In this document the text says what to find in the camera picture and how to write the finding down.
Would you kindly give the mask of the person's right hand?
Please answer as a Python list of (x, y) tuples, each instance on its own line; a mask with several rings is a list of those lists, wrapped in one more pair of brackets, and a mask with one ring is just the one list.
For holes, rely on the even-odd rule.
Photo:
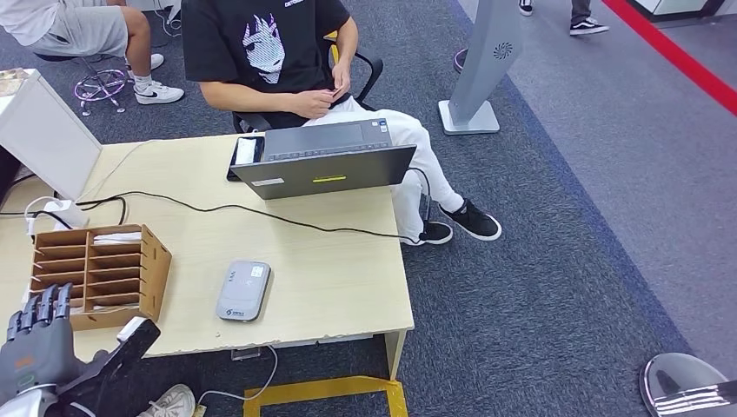
[(288, 112), (302, 118), (317, 119), (325, 116), (335, 101), (329, 89), (308, 90), (293, 94), (286, 105)]

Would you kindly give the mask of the person's left hand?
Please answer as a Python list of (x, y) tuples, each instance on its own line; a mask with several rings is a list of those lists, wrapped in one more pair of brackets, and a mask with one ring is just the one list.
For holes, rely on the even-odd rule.
[(336, 63), (332, 68), (332, 77), (335, 82), (335, 88), (333, 91), (333, 102), (345, 96), (349, 93), (351, 87), (351, 62), (342, 60)]

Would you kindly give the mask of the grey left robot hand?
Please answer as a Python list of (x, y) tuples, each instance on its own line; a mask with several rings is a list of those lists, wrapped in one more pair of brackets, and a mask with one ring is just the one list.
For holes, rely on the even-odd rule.
[(96, 365), (96, 360), (84, 362), (75, 354), (72, 288), (70, 283), (53, 284), (10, 317), (1, 347), (2, 403), (29, 388), (65, 386)]

